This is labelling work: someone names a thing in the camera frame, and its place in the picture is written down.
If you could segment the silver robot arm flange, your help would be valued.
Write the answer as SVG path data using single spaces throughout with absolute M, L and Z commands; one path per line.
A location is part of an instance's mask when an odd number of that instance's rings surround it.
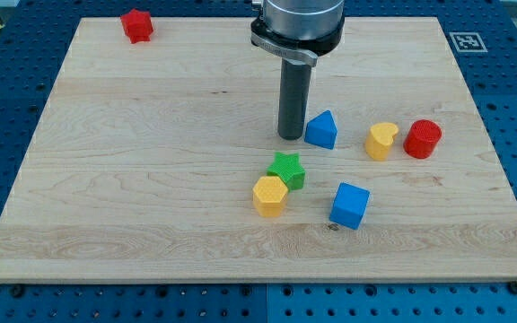
M 345 22 L 344 0 L 261 0 L 252 6 L 250 41 L 295 64 L 314 67 L 340 42 Z

